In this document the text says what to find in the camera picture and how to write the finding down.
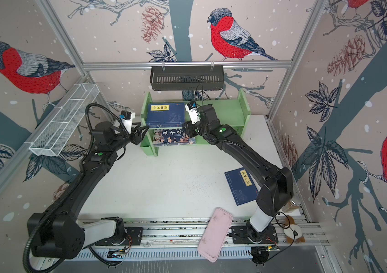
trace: metal rail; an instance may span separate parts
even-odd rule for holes
[[[208,61],[208,62],[165,62],[164,66],[223,66],[224,68],[286,68],[292,67],[292,61]],[[153,66],[163,66],[162,62],[130,62],[130,63],[83,63],[85,71],[96,70],[145,70]]]

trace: wire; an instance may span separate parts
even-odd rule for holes
[[[114,266],[116,268],[116,266],[118,266],[122,261],[107,261],[105,260],[103,257],[99,256],[98,253],[96,253],[96,251],[92,248],[91,245],[88,246],[90,252],[98,259],[100,260],[103,264],[105,265],[108,265],[109,268],[111,266]]]
[[[86,122],[87,122],[87,126],[89,128],[89,131],[90,133],[92,133],[92,124],[90,123],[90,118],[89,118],[89,110],[90,110],[90,107],[92,106],[97,106],[105,111],[107,111],[109,114],[111,114],[112,116],[114,116],[114,118],[116,120],[119,121],[119,123],[121,124],[121,127],[124,131],[124,133],[127,135],[128,132],[124,126],[124,124],[122,124],[122,122],[120,121],[120,118],[117,117],[113,112],[111,112],[109,109],[107,109],[106,107],[102,106],[102,105],[99,105],[99,104],[88,104],[86,106],[86,110],[85,110],[85,116],[86,116]],[[23,263],[23,268],[25,269],[25,271],[27,271],[28,273],[48,273],[52,270],[54,270],[57,266],[60,265],[60,263],[62,263],[65,259],[59,259],[57,262],[55,262],[55,264],[51,265],[49,268],[47,269],[44,269],[44,270],[36,270],[34,269],[31,264],[30,264],[30,250],[31,250],[31,245],[33,243],[33,240],[34,238],[36,237],[36,234],[39,232],[39,230],[41,229],[42,226],[44,226],[49,218],[55,213],[55,211],[57,211],[59,209],[59,207],[61,207],[63,205],[63,203],[65,202],[65,200],[70,196],[70,194],[72,194],[72,192],[78,187],[78,185],[81,183],[83,177],[84,177],[84,166],[83,166],[83,162],[84,162],[84,159],[87,157],[87,155],[92,151],[93,149],[93,146],[94,146],[94,136],[92,135],[90,137],[90,143],[89,143],[89,147],[87,148],[87,151],[85,152],[85,154],[83,154],[83,158],[80,160],[79,162],[79,167],[80,167],[80,175],[76,178],[76,180],[68,187],[68,189],[61,195],[61,197],[53,204],[52,208],[42,217],[42,219],[38,222],[38,224],[34,227],[34,229],[32,230],[32,232],[30,233],[30,235],[28,236],[28,241],[27,243],[25,244],[25,248],[23,250],[23,257],[22,257],[22,263]]]
[[[278,222],[278,220],[277,220],[277,215],[279,215],[279,214],[283,214],[284,216],[286,216],[287,221],[289,222],[289,224],[287,225],[287,227],[286,227],[286,226],[283,226],[281,223]],[[289,217],[288,217],[286,214],[284,214],[283,212],[281,212],[281,211],[279,211],[279,212],[277,213],[277,215],[274,216],[274,219],[276,220],[277,223],[272,224],[272,225],[278,225],[279,227],[281,227],[281,228],[283,228],[283,229],[290,228],[290,230],[291,230],[292,233],[293,233],[293,239],[292,239],[292,242],[291,242],[285,249],[283,249],[283,250],[281,250],[279,253],[273,255],[271,258],[269,258],[269,259],[267,260],[267,262],[269,262],[271,259],[273,259],[274,257],[276,257],[278,254],[283,253],[286,249],[288,249],[288,248],[295,242],[295,231],[290,227],[290,220],[289,220]]]

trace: book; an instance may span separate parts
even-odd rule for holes
[[[184,123],[184,103],[148,104],[146,125],[150,128],[181,128]]]
[[[172,146],[195,143],[195,138],[190,139],[183,128],[154,130],[152,136],[153,146]]]
[[[257,197],[258,191],[251,178],[251,175],[244,169],[235,169],[233,171],[225,172],[228,185],[233,194],[236,205],[242,205],[254,201]]]

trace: bird wing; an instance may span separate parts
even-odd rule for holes
[[[233,20],[229,30],[221,31],[220,35],[227,43],[239,48],[243,48],[243,45],[251,38],[251,34],[243,29],[236,20]]]
[[[22,59],[22,65],[17,69],[17,73],[25,77],[39,78],[47,74],[47,58],[41,54],[32,54],[16,49]]]

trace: vent grille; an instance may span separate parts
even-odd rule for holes
[[[107,259],[109,250],[116,248],[94,248],[96,253]],[[219,259],[251,259],[251,247],[226,247],[222,248]],[[121,259],[124,261],[152,261],[152,260],[186,260],[186,259],[205,259],[196,248],[132,248],[128,254]],[[88,250],[83,249],[74,259],[74,261],[96,260],[96,257]]]

